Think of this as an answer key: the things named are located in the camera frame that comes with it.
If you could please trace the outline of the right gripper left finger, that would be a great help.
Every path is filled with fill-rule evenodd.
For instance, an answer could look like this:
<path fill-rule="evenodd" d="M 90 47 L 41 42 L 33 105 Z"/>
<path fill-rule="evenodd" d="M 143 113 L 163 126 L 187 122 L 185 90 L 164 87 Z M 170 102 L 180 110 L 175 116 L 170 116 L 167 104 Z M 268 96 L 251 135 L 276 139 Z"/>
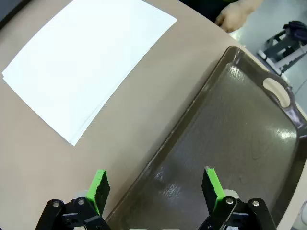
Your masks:
<path fill-rule="evenodd" d="M 37 223 L 37 230 L 109 230 L 102 217 L 110 186 L 106 170 L 97 170 L 85 196 L 64 203 L 59 199 L 47 202 Z"/>

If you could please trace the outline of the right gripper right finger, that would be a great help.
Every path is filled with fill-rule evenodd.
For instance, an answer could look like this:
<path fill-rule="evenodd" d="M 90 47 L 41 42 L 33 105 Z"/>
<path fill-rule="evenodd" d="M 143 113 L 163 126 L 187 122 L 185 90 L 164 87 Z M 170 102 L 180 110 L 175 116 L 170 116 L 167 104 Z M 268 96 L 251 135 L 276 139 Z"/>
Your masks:
<path fill-rule="evenodd" d="M 205 167 L 201 185 L 209 216 L 200 230 L 275 230 L 272 216 L 261 198 L 242 202 L 226 195 L 214 168 Z"/>

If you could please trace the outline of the person's left hand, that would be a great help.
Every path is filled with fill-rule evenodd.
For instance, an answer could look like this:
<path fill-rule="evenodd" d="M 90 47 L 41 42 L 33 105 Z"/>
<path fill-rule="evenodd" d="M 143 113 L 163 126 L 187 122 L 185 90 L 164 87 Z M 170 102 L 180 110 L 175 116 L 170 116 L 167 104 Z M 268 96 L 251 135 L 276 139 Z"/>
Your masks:
<path fill-rule="evenodd" d="M 248 16 L 261 4 L 262 0 L 238 0 L 224 7 L 215 19 L 215 24 L 227 33 L 240 29 Z"/>

